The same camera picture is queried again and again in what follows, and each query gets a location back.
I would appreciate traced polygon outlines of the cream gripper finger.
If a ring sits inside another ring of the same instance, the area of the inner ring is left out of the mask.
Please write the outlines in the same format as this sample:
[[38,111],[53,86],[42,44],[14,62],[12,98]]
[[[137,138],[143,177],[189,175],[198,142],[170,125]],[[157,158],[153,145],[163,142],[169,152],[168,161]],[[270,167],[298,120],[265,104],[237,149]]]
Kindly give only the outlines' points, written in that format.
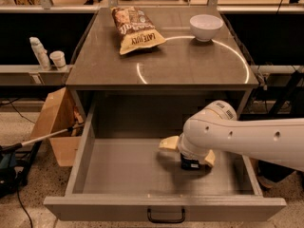
[[208,165],[209,167],[213,168],[215,165],[216,161],[216,156],[213,150],[210,150],[208,154],[206,155],[205,159],[205,164]]
[[168,151],[177,151],[178,150],[178,136],[171,136],[165,139],[162,139],[159,144],[160,150],[168,150]]

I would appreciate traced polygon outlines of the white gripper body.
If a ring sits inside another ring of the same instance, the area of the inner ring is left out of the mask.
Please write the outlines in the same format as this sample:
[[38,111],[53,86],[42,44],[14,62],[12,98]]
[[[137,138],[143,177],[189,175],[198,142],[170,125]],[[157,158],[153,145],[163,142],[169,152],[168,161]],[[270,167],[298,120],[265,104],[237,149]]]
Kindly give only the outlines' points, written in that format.
[[197,147],[190,143],[184,134],[179,136],[178,149],[188,159],[197,160],[200,164],[205,164],[205,157],[211,149]]

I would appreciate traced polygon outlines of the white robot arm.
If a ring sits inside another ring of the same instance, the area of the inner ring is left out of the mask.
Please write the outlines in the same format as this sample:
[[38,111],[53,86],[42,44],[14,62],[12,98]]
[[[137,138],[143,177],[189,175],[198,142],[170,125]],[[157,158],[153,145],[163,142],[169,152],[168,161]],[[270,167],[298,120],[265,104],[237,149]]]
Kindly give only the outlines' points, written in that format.
[[218,100],[191,116],[179,136],[161,140],[159,149],[210,166],[221,150],[304,171],[304,119],[239,121],[236,111]]

